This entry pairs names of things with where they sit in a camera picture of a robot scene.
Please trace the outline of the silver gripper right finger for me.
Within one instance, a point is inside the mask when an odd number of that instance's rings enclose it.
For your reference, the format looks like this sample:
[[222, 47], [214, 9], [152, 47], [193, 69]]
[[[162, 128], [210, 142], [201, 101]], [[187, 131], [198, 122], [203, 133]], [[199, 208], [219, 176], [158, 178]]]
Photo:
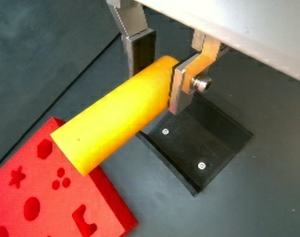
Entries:
[[190, 105], [195, 92], [203, 94], [209, 90], [209, 67], [229, 50], [219, 40], [199, 30], [193, 33], [191, 48], [195, 54], [175, 66], [173, 73], [168, 110], [174, 115]]

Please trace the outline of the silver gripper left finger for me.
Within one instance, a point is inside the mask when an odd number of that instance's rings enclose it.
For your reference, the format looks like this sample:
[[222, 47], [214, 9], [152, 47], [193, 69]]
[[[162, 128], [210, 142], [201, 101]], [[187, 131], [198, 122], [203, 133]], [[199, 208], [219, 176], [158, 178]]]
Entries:
[[106, 1], [122, 34], [128, 76], [134, 76], [154, 63], [156, 32], [147, 26], [140, 3], [135, 0]]

